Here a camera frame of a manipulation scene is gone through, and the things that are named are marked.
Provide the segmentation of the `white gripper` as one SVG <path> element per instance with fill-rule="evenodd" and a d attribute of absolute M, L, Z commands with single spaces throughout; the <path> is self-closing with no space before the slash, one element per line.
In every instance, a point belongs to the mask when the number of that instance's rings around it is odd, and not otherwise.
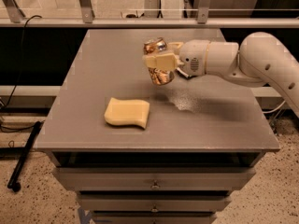
<path fill-rule="evenodd" d="M 189 76 L 202 76 L 204 72 L 204 59 L 208 40 L 192 40 L 186 42 L 169 42 L 167 48 L 174 53 L 157 53 L 143 56 L 143 62 L 148 68 L 160 70 L 181 69 Z"/>

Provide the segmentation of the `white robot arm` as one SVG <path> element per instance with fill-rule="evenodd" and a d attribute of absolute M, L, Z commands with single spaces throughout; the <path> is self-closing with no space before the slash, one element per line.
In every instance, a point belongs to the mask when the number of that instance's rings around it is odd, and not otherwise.
<path fill-rule="evenodd" d="M 155 73 L 181 68 L 191 76 L 212 75 L 245 87 L 275 89 L 299 116 L 299 63 L 273 35 L 248 35 L 242 43 L 191 40 L 144 44 L 144 64 Z"/>

